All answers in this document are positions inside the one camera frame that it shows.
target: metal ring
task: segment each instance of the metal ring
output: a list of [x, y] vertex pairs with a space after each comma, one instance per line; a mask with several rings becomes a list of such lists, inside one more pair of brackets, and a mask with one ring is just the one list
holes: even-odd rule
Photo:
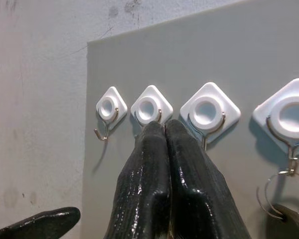
[[[276, 176], [279, 176], [279, 175], [290, 176], [290, 171], [289, 171], [289, 170], [286, 170], [286, 171], [280, 171], [280, 172], [274, 174], [273, 176], [271, 176], [271, 177], [267, 180], [267, 183], [265, 184], [265, 190], [264, 190], [264, 192], [265, 192], [265, 198], [266, 198], [266, 201], [267, 201], [267, 203], [269, 204], [269, 206], [274, 210], [274, 212], [276, 212], [277, 214], [283, 216], [283, 213], [281, 213], [281, 212], [279, 212], [277, 209], [275, 209], [274, 206], [272, 205], [272, 203], [269, 201], [269, 199], [268, 199], [268, 193], [267, 193], [267, 191], [268, 191], [268, 187], [269, 187], [269, 185], [271, 184], [272, 180], [273, 180]], [[259, 205], [261, 206], [261, 208], [262, 208], [262, 209], [263, 209], [269, 216], [271, 216], [271, 217], [273, 217], [273, 218], [276, 218], [276, 219], [283, 220], [282, 217], [280, 217], [280, 216], [276, 216], [276, 215], [274, 215], [274, 214], [268, 212], [268, 210], [265, 209], [264, 205], [260, 202], [260, 199], [259, 199], [259, 187], [257, 188], [256, 194], [257, 194], [257, 200], [258, 200]]]

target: white diamond-shaped plate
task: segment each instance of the white diamond-shaped plate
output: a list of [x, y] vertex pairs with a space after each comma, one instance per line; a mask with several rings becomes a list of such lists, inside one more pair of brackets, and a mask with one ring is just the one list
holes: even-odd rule
[[286, 84], [253, 112], [254, 120], [287, 153], [287, 146], [270, 133], [266, 124], [267, 116], [271, 116], [275, 132], [291, 144], [299, 142], [299, 78]]
[[173, 114], [173, 107], [153, 85], [148, 86], [131, 106], [131, 114], [137, 117], [136, 120], [141, 125], [158, 120], [159, 110], [161, 110], [160, 123], [165, 123]]
[[206, 83], [180, 109], [180, 115], [190, 129], [195, 125], [203, 134], [213, 131], [222, 122], [222, 113], [225, 113], [223, 126], [211, 134], [207, 143], [214, 141], [240, 118], [240, 110], [228, 96], [213, 82]]
[[[116, 115], [115, 108], [118, 108], [119, 112], [117, 118], [113, 121]], [[111, 122], [110, 129], [113, 129], [127, 114], [128, 107], [118, 90], [111, 86], [96, 103], [96, 111], [99, 112], [103, 120]]]

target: adhesive hook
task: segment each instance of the adhesive hook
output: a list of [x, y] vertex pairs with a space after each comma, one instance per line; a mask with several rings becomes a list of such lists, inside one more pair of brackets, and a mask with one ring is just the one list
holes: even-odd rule
[[222, 122], [223, 104], [216, 96], [198, 97], [189, 108], [191, 123], [201, 131], [213, 131]]
[[104, 125], [105, 125], [105, 136], [101, 136], [100, 132], [95, 128], [95, 129], [94, 129], [94, 133], [95, 133], [95, 135], [97, 136], [97, 138], [98, 138], [99, 140], [101, 140], [101, 141], [106, 141], [106, 140], [109, 138], [109, 134], [110, 134], [109, 127], [110, 127], [110, 124], [113, 123], [113, 122], [117, 119], [117, 117], [118, 117], [118, 115], [119, 115], [119, 108], [115, 108], [115, 112], [116, 112], [116, 113], [115, 113], [115, 116], [114, 116], [113, 120], [111, 120], [110, 122], [106, 122], [106, 121], [100, 116], [102, 122], [103, 122]]
[[296, 157], [296, 150], [299, 147], [299, 142], [292, 145], [288, 140], [282, 138], [273, 130], [273, 125], [271, 121], [271, 116], [267, 116], [266, 124], [270, 133], [279, 141], [283, 142], [288, 147], [288, 172], [289, 176], [294, 176], [297, 172], [299, 160]]
[[[136, 119], [136, 121], [137, 121], [140, 125], [143, 125], [143, 124], [139, 121], [136, 112], [134, 112], [134, 118]], [[160, 119], [161, 119], [161, 109], [158, 109], [158, 119], [157, 119], [157, 122], [158, 122], [158, 123], [160, 123]]]
[[225, 123], [225, 120], [226, 120], [226, 114], [223, 112], [221, 115], [222, 115], [222, 118], [221, 118], [221, 123], [220, 123], [220, 125], [219, 125], [216, 129], [214, 129], [213, 131], [210, 131], [210, 132], [208, 132], [208, 133], [206, 133], [206, 134], [203, 134], [203, 132], [201, 132], [201, 131], [200, 131], [200, 130], [199, 130], [199, 129], [192, 123], [192, 121], [191, 121], [191, 119], [190, 119], [190, 113], [188, 113], [187, 120], [188, 120], [189, 124], [193, 127], [193, 129], [194, 129], [197, 133], [199, 133], [200, 135], [202, 135], [201, 147], [203, 148], [204, 151], [206, 151], [206, 149], [207, 149], [207, 140], [208, 140], [208, 137], [211, 136], [212, 134], [216, 133], [217, 131], [219, 131], [219, 130], [222, 128], [222, 126], [224, 125], [224, 123]]
[[286, 97], [270, 113], [272, 127], [280, 135], [299, 140], [299, 96]]

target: metal wire hook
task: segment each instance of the metal wire hook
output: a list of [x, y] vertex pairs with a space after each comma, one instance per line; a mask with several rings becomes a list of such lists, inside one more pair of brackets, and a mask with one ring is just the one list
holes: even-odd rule
[[[139, 121], [139, 119], [138, 119], [138, 117], [137, 117], [137, 115], [136, 115], [136, 111], [134, 112], [134, 118], [136, 119], [136, 121], [137, 121], [140, 125], [143, 125], [143, 124]], [[161, 120], [161, 109], [158, 109], [158, 119], [157, 119], [157, 122], [160, 123], [160, 120]]]
[[297, 172], [298, 165], [299, 165], [299, 159], [295, 156], [296, 150], [299, 147], [299, 142], [291, 145], [290, 142], [288, 142], [286, 139], [282, 138], [273, 129], [273, 125], [271, 123], [271, 116], [267, 116], [266, 118], [266, 124], [270, 131], [270, 133], [279, 141], [283, 142], [288, 147], [288, 176], [294, 176]]
[[289, 175], [289, 171], [286, 170], [286, 171], [280, 171], [276, 174], [274, 174], [273, 176], [271, 176], [268, 180], [267, 180], [267, 183], [265, 184], [265, 198], [266, 198], [266, 201], [267, 203], [269, 204], [269, 206], [274, 210], [274, 212], [276, 212], [277, 214], [279, 214], [280, 216], [276, 216], [272, 213], [270, 213], [268, 210], [265, 209], [264, 205], [261, 203], [260, 201], [260, 198], [259, 198], [259, 187], [257, 187], [257, 190], [256, 190], [256, 196], [257, 196], [257, 200], [258, 200], [258, 203], [260, 205], [260, 207], [264, 210], [265, 213], [267, 213], [270, 217], [273, 217], [273, 218], [276, 218], [276, 219], [280, 219], [280, 220], [283, 220], [284, 218], [282, 217], [283, 216], [283, 213], [279, 212], [277, 209], [274, 208], [274, 206], [272, 205], [272, 203], [269, 201], [268, 199], [268, 187], [269, 185], [271, 184], [272, 180], [279, 176], [279, 175], [285, 175], [285, 176], [290, 176]]
[[201, 140], [201, 147], [203, 148], [204, 151], [206, 151], [207, 149], [207, 140], [208, 140], [208, 137], [214, 133], [216, 133], [218, 130], [221, 129], [221, 127], [224, 125], [225, 123], [225, 120], [226, 120], [226, 114], [225, 112], [222, 113], [222, 122], [221, 124], [213, 131], [211, 132], [208, 132], [207, 134], [203, 134], [199, 129], [197, 129], [194, 124], [192, 123], [192, 121], [190, 120], [190, 117], [189, 117], [189, 113], [187, 115], [187, 121], [190, 123], [190, 125], [192, 126], [192, 128], [194, 129], [194, 131], [196, 131], [197, 133], [199, 133], [201, 136], [202, 136], [202, 140]]
[[279, 141], [283, 142], [288, 147], [288, 168], [286, 169], [286, 171], [280, 171], [277, 174], [274, 174], [273, 176], [271, 176], [268, 179], [267, 183], [265, 184], [265, 198], [266, 198], [266, 201], [269, 204], [269, 206], [271, 207], [271, 209], [273, 209], [273, 211], [276, 212], [277, 214], [279, 214], [280, 216], [276, 216], [276, 215], [268, 212], [268, 210], [265, 209], [264, 205], [261, 203], [260, 198], [259, 198], [259, 187], [256, 190], [256, 196], [257, 196], [257, 200], [258, 200], [258, 203], [259, 203], [260, 207], [270, 217], [283, 220], [283, 218], [282, 218], [283, 214], [281, 212], [279, 212], [277, 209], [275, 209], [274, 206], [272, 205], [272, 203], [269, 201], [267, 190], [268, 190], [268, 186], [272, 182], [273, 178], [275, 178], [278, 175], [285, 175], [285, 176], [295, 176], [295, 175], [298, 175], [299, 176], [299, 173], [297, 173], [297, 169], [298, 169], [298, 166], [299, 166], [299, 159], [295, 156], [296, 149], [299, 147], [299, 142], [295, 143], [294, 145], [292, 145], [289, 141], [287, 141], [283, 137], [279, 136], [274, 131], [274, 129], [273, 129], [273, 125], [271, 123], [271, 116], [267, 116], [267, 118], [266, 118], [266, 124], [267, 124], [268, 130], [270, 131], [270, 133], [276, 139], [278, 139]]
[[115, 108], [115, 117], [113, 118], [113, 120], [111, 122], [106, 122], [104, 119], [102, 119], [102, 117], [100, 116], [99, 110], [98, 110], [98, 115], [101, 118], [101, 120], [105, 126], [105, 136], [101, 136], [100, 132], [96, 128], [94, 129], [94, 133], [99, 140], [106, 141], [110, 135], [110, 130], [109, 130], [110, 124], [113, 123], [119, 115], [119, 108]]

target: gray panel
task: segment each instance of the gray panel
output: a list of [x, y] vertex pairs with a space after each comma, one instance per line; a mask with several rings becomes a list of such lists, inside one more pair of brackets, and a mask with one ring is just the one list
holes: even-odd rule
[[[140, 131], [128, 114], [107, 146], [97, 140], [95, 103], [116, 86], [128, 107], [150, 84], [174, 108], [206, 82], [215, 82], [240, 108], [239, 123], [209, 146], [254, 239], [263, 239], [265, 214], [256, 187], [287, 166], [282, 151], [253, 120], [254, 108], [299, 77], [299, 0], [250, 0], [88, 44], [86, 158], [82, 238], [102, 238], [117, 176]], [[281, 187], [286, 187], [281, 197]], [[280, 180], [279, 200], [299, 211], [299, 180]]]

